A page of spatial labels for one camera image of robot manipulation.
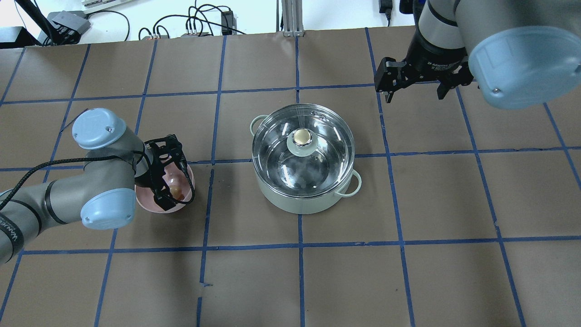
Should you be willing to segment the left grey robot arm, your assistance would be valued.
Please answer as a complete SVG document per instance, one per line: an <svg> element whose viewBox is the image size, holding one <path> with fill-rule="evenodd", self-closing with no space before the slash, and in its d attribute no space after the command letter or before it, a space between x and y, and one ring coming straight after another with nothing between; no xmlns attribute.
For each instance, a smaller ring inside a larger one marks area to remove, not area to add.
<svg viewBox="0 0 581 327"><path fill-rule="evenodd" d="M131 223L137 203L150 200L173 213L193 202L195 179L176 135L142 141L106 108L79 114L71 134L85 157L45 162L1 193L1 263L48 228L80 221L110 230ZM82 173L24 186L38 170L65 163L82 163Z"/></svg>

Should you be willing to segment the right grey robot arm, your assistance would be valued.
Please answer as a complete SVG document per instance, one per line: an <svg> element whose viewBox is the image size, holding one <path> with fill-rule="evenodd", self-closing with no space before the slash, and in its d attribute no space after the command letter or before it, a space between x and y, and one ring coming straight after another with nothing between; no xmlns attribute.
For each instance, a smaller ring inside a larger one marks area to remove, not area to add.
<svg viewBox="0 0 581 327"><path fill-rule="evenodd" d="M523 109L580 85L578 0L406 0L415 32L405 58L382 58L375 91L438 81L438 99L478 83L495 108Z"/></svg>

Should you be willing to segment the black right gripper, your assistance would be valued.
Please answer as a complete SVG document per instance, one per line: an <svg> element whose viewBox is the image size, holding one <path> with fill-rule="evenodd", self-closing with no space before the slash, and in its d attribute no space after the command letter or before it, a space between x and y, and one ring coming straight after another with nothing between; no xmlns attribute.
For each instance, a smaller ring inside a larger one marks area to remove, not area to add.
<svg viewBox="0 0 581 327"><path fill-rule="evenodd" d="M420 82L438 81L437 97L443 100L451 89L474 81L466 57L463 48L429 50L413 45L402 61L382 58L374 74L375 90L384 91L384 100L390 104L399 89Z"/></svg>

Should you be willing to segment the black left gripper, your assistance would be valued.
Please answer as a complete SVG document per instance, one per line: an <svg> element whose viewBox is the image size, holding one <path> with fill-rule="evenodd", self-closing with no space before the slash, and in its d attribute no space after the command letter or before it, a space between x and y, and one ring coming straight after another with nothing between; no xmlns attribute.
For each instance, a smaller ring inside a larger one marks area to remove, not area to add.
<svg viewBox="0 0 581 327"><path fill-rule="evenodd" d="M187 176L187 160L182 150L182 143L175 134L147 140L144 145L145 149L150 152L147 159L148 170L144 177L144 186L146 188L164 188L167 184L162 177L166 174L165 169L170 164L176 165ZM154 190L153 200L162 211L168 211L176 207L176 199L172 196L170 190Z"/></svg>

